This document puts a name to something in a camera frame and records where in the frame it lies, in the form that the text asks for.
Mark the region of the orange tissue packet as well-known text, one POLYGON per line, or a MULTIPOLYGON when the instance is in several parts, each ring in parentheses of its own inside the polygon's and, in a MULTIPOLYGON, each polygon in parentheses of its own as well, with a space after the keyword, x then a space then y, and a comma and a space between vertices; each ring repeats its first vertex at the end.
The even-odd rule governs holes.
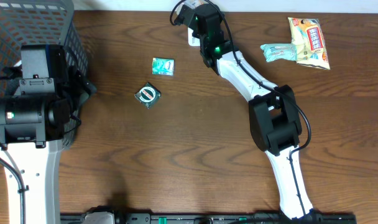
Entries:
POLYGON ((191 9, 195 9, 196 7, 200 5, 207 4, 207 2, 205 0, 186 0, 184 4, 187 5, 191 9))

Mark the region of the teal tissue packet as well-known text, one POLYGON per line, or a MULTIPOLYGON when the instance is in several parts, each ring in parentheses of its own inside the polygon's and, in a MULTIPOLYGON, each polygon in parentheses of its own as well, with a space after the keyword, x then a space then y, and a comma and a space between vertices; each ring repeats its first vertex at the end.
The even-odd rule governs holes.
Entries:
POLYGON ((173 76, 175 68, 174 59, 169 58, 153 58, 152 74, 173 76))

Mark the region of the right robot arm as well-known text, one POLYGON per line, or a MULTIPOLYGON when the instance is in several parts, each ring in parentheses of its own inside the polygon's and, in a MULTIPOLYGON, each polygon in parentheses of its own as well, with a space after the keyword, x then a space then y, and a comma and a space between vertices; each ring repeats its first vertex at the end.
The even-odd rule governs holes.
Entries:
POLYGON ((280 211, 290 223, 308 221, 313 205, 308 198, 299 162, 301 122, 307 117, 293 90, 277 86, 249 65, 235 46, 221 9, 211 1, 197 6, 179 1, 170 15, 174 26, 185 25, 200 41, 205 65, 230 82, 248 102, 251 136, 266 153, 277 182, 280 211))

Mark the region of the yellow snack chip bag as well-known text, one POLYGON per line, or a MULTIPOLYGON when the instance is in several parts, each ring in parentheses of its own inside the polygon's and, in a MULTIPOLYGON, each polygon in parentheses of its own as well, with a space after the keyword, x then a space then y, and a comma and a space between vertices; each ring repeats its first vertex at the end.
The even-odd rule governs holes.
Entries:
POLYGON ((325 38, 318 19, 288 18, 296 63, 306 67, 329 70, 325 38))

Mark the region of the light green pouch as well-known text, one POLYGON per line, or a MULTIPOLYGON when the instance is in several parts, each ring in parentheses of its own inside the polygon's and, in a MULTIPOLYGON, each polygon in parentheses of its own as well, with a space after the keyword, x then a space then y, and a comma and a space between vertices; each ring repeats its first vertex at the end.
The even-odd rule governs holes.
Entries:
POLYGON ((266 62, 273 62, 279 59, 296 61, 297 49, 293 44, 264 44, 260 46, 266 62))

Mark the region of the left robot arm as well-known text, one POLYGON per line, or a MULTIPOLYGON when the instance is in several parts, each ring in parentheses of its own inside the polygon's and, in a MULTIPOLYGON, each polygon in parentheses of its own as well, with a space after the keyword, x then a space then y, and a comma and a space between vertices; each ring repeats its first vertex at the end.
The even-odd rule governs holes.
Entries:
POLYGON ((64 139, 81 125, 78 110, 95 93, 74 51, 24 45, 21 61, 3 68, 19 85, 0 98, 0 164, 7 178, 11 223, 59 223, 58 170, 64 139))

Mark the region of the dark green balm box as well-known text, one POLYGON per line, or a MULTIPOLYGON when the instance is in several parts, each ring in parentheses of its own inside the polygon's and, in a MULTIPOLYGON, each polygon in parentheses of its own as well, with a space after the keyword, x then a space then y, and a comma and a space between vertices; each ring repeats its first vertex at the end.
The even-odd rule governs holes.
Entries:
POLYGON ((161 92, 151 83, 147 82, 134 96, 147 109, 150 109, 161 98, 161 92))

